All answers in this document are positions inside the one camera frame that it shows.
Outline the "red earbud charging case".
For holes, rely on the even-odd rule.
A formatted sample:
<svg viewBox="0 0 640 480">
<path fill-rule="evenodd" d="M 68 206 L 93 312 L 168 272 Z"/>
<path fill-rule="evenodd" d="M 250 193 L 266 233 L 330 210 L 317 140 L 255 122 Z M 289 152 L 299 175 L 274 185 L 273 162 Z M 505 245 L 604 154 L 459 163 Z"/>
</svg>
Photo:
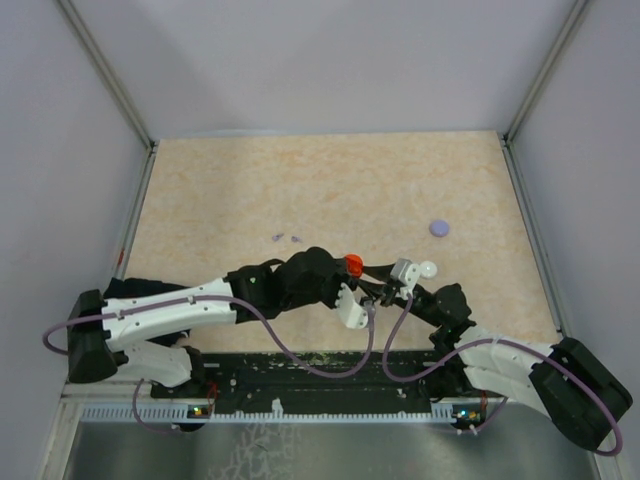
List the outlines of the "red earbud charging case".
<svg viewBox="0 0 640 480">
<path fill-rule="evenodd" d="M 345 256 L 345 262 L 346 270 L 351 276 L 360 278 L 363 275 L 364 262 L 359 255 L 347 254 Z"/>
</svg>

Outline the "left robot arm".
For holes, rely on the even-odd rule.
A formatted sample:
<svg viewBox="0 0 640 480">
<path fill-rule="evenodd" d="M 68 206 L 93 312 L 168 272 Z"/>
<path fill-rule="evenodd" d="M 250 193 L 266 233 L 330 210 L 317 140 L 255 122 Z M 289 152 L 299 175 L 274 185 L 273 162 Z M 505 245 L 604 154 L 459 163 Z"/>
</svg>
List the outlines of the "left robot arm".
<svg viewBox="0 0 640 480">
<path fill-rule="evenodd" d="M 320 247 L 194 287 L 114 279 L 107 291 L 88 290 L 76 300 L 66 328 L 68 380 L 89 384 L 123 374 L 194 397 L 206 389 L 208 373 L 194 348 L 178 346 L 179 336 L 207 325 L 269 325 L 315 304 L 335 311 L 348 328 L 370 328 L 355 287 L 348 260 Z"/>
</svg>

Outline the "white earbud charging case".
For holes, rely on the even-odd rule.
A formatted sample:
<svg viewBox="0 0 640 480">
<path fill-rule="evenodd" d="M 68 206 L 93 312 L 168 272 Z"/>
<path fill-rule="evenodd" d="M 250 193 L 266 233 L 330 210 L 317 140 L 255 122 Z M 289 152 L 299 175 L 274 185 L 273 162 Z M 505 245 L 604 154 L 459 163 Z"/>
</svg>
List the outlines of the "white earbud charging case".
<svg viewBox="0 0 640 480">
<path fill-rule="evenodd" d="M 432 261 L 420 263 L 420 276 L 424 279 L 433 279 L 438 275 L 438 267 Z"/>
</svg>

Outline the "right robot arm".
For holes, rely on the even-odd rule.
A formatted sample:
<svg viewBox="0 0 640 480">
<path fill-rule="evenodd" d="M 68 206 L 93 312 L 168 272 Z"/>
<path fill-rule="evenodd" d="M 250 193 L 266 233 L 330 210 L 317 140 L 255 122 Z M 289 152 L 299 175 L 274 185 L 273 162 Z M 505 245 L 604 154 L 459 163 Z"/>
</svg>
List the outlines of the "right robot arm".
<svg viewBox="0 0 640 480">
<path fill-rule="evenodd" d="M 555 344 L 532 343 L 480 327 L 471 318 L 460 284 L 445 285 L 435 292 L 420 285 L 420 279 L 435 275 L 432 262 L 400 259 L 375 267 L 350 262 L 347 270 L 383 306 L 401 308 L 394 333 L 408 316 L 434 327 L 430 340 L 442 357 L 410 376 L 411 381 L 454 361 L 446 372 L 454 393 L 466 396 L 476 389 L 499 394 L 539 412 L 584 450 L 606 457 L 621 452 L 619 421 L 633 398 L 579 340 L 564 337 Z"/>
</svg>

